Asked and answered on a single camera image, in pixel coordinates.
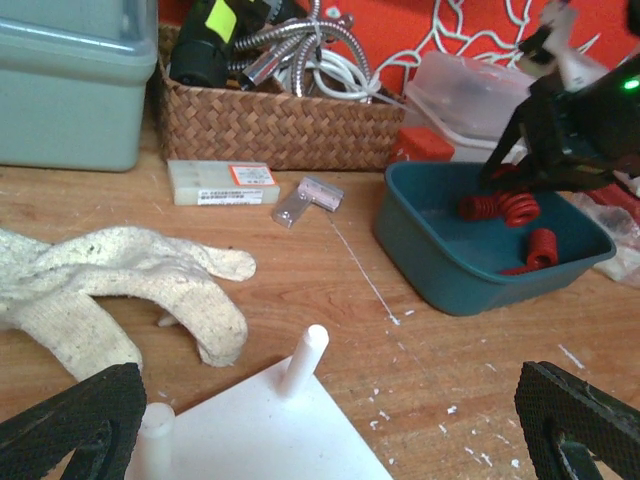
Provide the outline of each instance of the barcode sticker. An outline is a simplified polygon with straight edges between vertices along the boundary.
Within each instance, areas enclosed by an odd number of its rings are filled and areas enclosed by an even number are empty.
[[[198,191],[198,205],[259,205],[262,190],[215,188]]]
[[[238,186],[275,185],[269,167],[264,165],[229,165],[233,181]]]

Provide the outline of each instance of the work glove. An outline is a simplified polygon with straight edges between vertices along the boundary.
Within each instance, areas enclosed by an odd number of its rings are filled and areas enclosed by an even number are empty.
[[[92,297],[151,300],[195,337],[202,361],[231,365],[247,339],[244,315],[211,275],[242,281],[253,257],[136,227],[50,245],[0,229],[0,328],[19,329],[82,381],[136,362],[140,351]]]

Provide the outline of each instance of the white plastic peg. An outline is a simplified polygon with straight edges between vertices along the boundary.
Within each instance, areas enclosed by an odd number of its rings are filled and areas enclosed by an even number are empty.
[[[293,398],[304,390],[328,344],[329,332],[322,325],[311,325],[304,332],[279,385],[282,397]]]
[[[166,403],[147,405],[135,448],[136,480],[174,480],[171,459],[175,418]]]

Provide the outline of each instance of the green light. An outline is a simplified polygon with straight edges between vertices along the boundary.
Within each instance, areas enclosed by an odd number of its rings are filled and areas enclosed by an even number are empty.
[[[627,80],[626,82],[624,82],[625,90],[634,90],[638,87],[640,87],[640,80],[637,80],[635,78],[633,80]]]

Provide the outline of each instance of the wicker basket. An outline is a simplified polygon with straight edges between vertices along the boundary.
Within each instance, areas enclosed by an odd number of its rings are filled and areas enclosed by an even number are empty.
[[[187,87],[166,71],[178,28],[159,30],[149,86],[165,160],[266,162],[274,170],[379,171],[402,108],[288,93]]]

